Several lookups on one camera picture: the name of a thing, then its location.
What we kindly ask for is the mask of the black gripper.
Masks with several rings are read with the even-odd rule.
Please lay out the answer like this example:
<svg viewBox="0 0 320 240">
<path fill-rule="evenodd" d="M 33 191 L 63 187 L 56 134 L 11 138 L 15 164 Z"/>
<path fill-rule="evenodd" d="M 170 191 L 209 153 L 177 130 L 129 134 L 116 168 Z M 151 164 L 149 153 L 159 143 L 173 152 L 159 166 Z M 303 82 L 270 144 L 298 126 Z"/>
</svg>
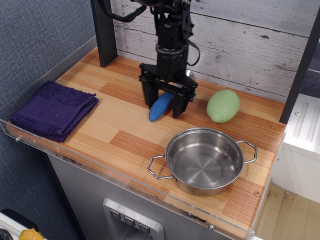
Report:
<svg viewBox="0 0 320 240">
<path fill-rule="evenodd" d="M 158 52 L 156 64 L 141 63 L 139 65 L 141 69 L 139 80 L 142 83 L 145 103 L 149 108 L 159 97 L 159 89 L 154 82 L 157 79 L 175 80 L 186 72 L 188 65 L 187 51 L 177 54 Z M 173 98 L 173 118 L 179 118 L 192 101 L 192 94 L 176 93 Z"/>
</svg>

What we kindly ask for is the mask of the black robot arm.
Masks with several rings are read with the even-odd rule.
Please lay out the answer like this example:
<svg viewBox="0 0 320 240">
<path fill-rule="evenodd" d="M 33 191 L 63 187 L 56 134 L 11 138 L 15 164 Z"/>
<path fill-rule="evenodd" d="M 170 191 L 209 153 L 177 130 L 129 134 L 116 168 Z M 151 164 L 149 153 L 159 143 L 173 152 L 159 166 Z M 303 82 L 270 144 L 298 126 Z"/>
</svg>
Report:
<svg viewBox="0 0 320 240">
<path fill-rule="evenodd" d="M 156 64 L 140 64 L 139 80 L 146 104 L 151 107 L 158 99 L 158 91 L 173 94 L 173 117 L 178 118 L 196 97 L 197 83 L 186 75 L 189 40 L 193 35 L 189 0 L 140 0 L 141 5 L 130 19 L 150 8 L 157 35 Z"/>
</svg>

